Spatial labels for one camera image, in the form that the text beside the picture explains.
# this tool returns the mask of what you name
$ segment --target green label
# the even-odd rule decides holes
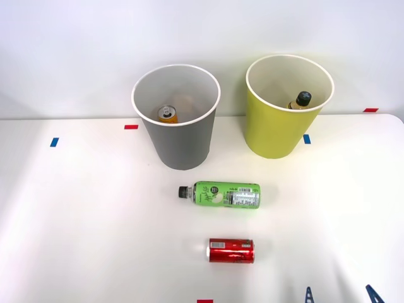
[[[200,181],[196,183],[195,203],[204,206],[258,208],[258,184]]]

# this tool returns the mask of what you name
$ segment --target can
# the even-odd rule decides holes
[[[161,108],[158,109],[158,120],[164,123],[178,123],[177,111],[174,106],[161,106]]]
[[[211,238],[206,254],[212,263],[254,263],[254,242]]]

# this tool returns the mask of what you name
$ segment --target white rim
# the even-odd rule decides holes
[[[163,123],[163,122],[155,121],[155,120],[150,119],[149,117],[143,115],[143,114],[140,112],[140,110],[136,107],[136,104],[135,104],[135,102],[134,102],[134,91],[135,91],[136,87],[139,85],[139,83],[140,83],[144,78],[146,78],[149,74],[154,73],[155,71],[158,71],[159,69],[169,68],[169,67],[172,67],[172,66],[187,66],[187,67],[189,67],[189,68],[196,68],[196,69],[198,69],[198,70],[200,70],[200,71],[203,71],[204,73],[208,74],[208,75],[213,79],[213,81],[216,83],[217,90],[218,90],[217,100],[216,100],[215,104],[213,105],[213,107],[212,107],[206,114],[204,114],[203,116],[198,117],[198,118],[196,118],[196,119],[194,119],[194,120],[191,120],[191,121],[188,121],[188,122],[175,123],[175,124]],[[132,89],[132,105],[133,105],[135,111],[138,113],[138,115],[139,115],[142,119],[144,119],[144,120],[146,120],[146,121],[148,121],[148,122],[150,122],[150,123],[156,124],[156,125],[167,126],[167,127],[169,127],[169,128],[176,128],[177,126],[185,126],[185,125],[189,125],[189,124],[192,124],[192,123],[196,123],[196,122],[198,122],[198,121],[200,121],[200,120],[202,120],[202,119],[208,117],[208,116],[216,109],[217,105],[219,104],[221,94],[222,94],[222,92],[221,92],[221,90],[220,90],[219,82],[218,82],[218,81],[216,80],[216,78],[215,78],[211,73],[209,73],[207,70],[205,70],[205,69],[203,69],[203,68],[199,68],[199,67],[197,67],[197,66],[195,66],[195,65],[189,65],[189,64],[170,64],[170,65],[160,66],[159,68],[155,68],[155,69],[149,71],[148,73],[144,74],[144,75],[136,82],[136,84],[134,85],[134,87],[133,87],[133,89]]]
[[[249,78],[249,73],[250,73],[250,70],[254,67],[255,64],[257,64],[258,62],[260,62],[260,61],[262,61],[262,60],[265,60],[265,59],[267,59],[267,58],[271,58],[271,57],[295,57],[295,58],[303,59],[303,60],[305,60],[305,61],[307,61],[307,62],[310,62],[310,63],[314,64],[315,66],[317,66],[318,68],[320,68],[322,71],[324,71],[324,73],[327,75],[328,79],[329,79],[330,82],[331,82],[331,93],[330,93],[330,96],[328,97],[328,99],[327,99],[325,102],[323,102],[322,104],[320,104],[320,105],[318,105],[318,106],[316,106],[316,107],[313,107],[313,108],[311,108],[311,109],[301,109],[301,110],[286,109],[286,108],[283,108],[283,107],[279,107],[279,106],[273,105],[273,104],[271,104],[271,103],[265,101],[264,99],[262,99],[262,98],[261,98],[259,95],[257,95],[257,93],[251,88],[250,81],[249,81],[249,79],[248,79],[248,78]],[[248,68],[247,74],[246,74],[246,83],[247,83],[247,87],[248,87],[248,89],[250,90],[250,92],[251,92],[259,101],[261,101],[262,103],[264,103],[264,104],[266,104],[266,105],[269,105],[270,107],[273,107],[274,109],[283,110],[283,111],[285,111],[285,112],[295,112],[295,113],[299,113],[299,112],[312,112],[312,111],[314,111],[314,110],[318,110],[318,109],[322,108],[324,105],[326,105],[326,104],[331,100],[332,96],[334,95],[334,81],[333,81],[331,75],[329,74],[329,72],[327,72],[327,70],[325,70],[320,64],[315,63],[314,61],[311,61],[310,59],[307,59],[307,58],[304,58],[304,57],[300,57],[300,56],[296,56],[296,55],[277,54],[277,55],[269,55],[269,56],[262,57],[262,58],[258,59],[257,61],[255,61],[254,63],[252,63],[252,64],[250,65],[250,67]]]

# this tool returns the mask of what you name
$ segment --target white wall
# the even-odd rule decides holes
[[[289,52],[334,77],[324,112],[404,119],[403,12],[399,0],[2,0],[0,118],[133,117],[136,80],[170,62],[211,71],[218,115],[239,115],[248,65]]]

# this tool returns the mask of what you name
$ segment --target orange can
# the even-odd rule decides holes
[[[177,111],[174,106],[161,106],[158,110],[158,120],[163,123],[178,123]]]

